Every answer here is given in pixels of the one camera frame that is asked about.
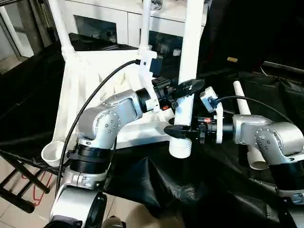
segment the white plastic cup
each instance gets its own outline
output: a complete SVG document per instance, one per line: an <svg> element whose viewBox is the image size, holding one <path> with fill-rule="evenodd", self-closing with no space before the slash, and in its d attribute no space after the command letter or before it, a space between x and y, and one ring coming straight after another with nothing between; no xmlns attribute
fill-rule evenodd
<svg viewBox="0 0 304 228"><path fill-rule="evenodd" d="M76 134L71 136L70 142L67 145L67 150L72 149L76 143ZM60 158L63 146L65 144L66 138L63 138L59 141L52 141L48 145L46 145L41 152L42 159L52 167L58 167L60 164ZM64 163L67 162L67 150L64 158Z"/></svg>
<svg viewBox="0 0 304 228"><path fill-rule="evenodd" d="M62 141L50 142L41 152L42 159L50 166L58 167L63 146L64 142Z"/></svg>

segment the red cable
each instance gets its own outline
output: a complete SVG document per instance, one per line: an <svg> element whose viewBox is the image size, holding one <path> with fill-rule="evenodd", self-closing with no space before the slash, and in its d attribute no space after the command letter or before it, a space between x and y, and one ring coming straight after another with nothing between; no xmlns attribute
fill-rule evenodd
<svg viewBox="0 0 304 228"><path fill-rule="evenodd" d="M42 179L44 178L44 175L45 175L45 174L46 174L46 171L43 172L43 174L42 174L42 176L41 176L41 178L40 178L40 181L42 181ZM52 176L53 176L53 174L51 174L51 175L49 176L49 178L48 178L47 187L48 187L49 182L51 181ZM35 193L36 193L36 185L34 185L34 188L33 188L33 200L38 201L38 202L34 202L34 205L35 205L35 206L39 206L40 203L41 203L41 200L42 200L42 198L43 198L43 196L44 196L44 192L42 193L42 195L41 195L40 198L36 198L36 194L35 194Z"/></svg>

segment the robotic arm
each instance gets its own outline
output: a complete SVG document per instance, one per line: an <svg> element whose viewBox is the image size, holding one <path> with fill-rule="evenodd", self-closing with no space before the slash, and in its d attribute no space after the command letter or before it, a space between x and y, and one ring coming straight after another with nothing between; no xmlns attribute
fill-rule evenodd
<svg viewBox="0 0 304 228"><path fill-rule="evenodd" d="M232 117L231 123L223 123L222 105L217 104L217 96L212 87L200 94L206 109L219 112L216 118L198 117L194 126L167 126L165 132L172 137L195 137L200 143L206 138L232 136L235 144L250 145L261 151L268 163L274 181L276 193L292 216L296 227L304 227L304 136L293 123L274 123L259 115L239 115Z"/></svg>
<svg viewBox="0 0 304 228"><path fill-rule="evenodd" d="M202 90L204 81L192 79L177 85L174 80L159 77L152 84L160 108L167 109L176 108L178 98ZM111 163L111 148L122 127L152 109L149 102L145 89L127 90L83 112L77 144L67 153L71 163L66 167L50 221L80 228L101 225L106 206L106 196L101 191Z"/></svg>
<svg viewBox="0 0 304 228"><path fill-rule="evenodd" d="M178 98L197 93L204 86L203 81L194 79L180 85L166 78L154 79L152 83L163 109L176 108ZM198 117L192 126L167 126L165 132L175 138L195 136L200 143L209 138L222 143L223 137L229 135L236 144L254 146L269 164L278 196L288 205L304 205L302 132L292 123L274 123L259 115L234 115L231 123L223 123L223 108L216 102L213 89L207 88L200 97L216 116ZM68 152L71 163L65 170L50 221L72 221L82 228L101 223L106 205L101 190L111 163L111 148L123 126L151 110L149 100L145 89L128 90L85 110L78 123L76 147Z"/></svg>

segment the folding chair leg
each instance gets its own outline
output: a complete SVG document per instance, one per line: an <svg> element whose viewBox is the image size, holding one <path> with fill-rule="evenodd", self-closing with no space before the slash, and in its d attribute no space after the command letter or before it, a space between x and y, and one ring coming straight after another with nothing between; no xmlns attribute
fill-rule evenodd
<svg viewBox="0 0 304 228"><path fill-rule="evenodd" d="M4 198L11 204L14 204L16 207L24 210L27 213L32 213L35 209L35 205L32 202L19 198L4 188L0 188L0 197Z"/></svg>
<svg viewBox="0 0 304 228"><path fill-rule="evenodd" d="M43 190L45 193L49 193L50 189L45 186L41 181L38 180L30 171L28 171L19 161L11 158L7 158L6 156L1 155L9 164L11 164L16 170L21 172L24 176L28 178L28 180L34 183L38 188Z"/></svg>

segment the white cabinet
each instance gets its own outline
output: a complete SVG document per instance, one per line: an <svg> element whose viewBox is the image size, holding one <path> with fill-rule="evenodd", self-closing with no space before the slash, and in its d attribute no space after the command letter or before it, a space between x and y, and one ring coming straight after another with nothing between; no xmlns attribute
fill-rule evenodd
<svg viewBox="0 0 304 228"><path fill-rule="evenodd" d="M142 27L142 0L61 0L68 32L138 47ZM161 10L151 12L150 38L164 35L181 48L187 3L164 0ZM202 32L207 20L205 4Z"/></svg>
<svg viewBox="0 0 304 228"><path fill-rule="evenodd" d="M108 35L116 37L119 44L128 44L127 12L67 0L64 4L63 14L68 33L97 38Z"/></svg>

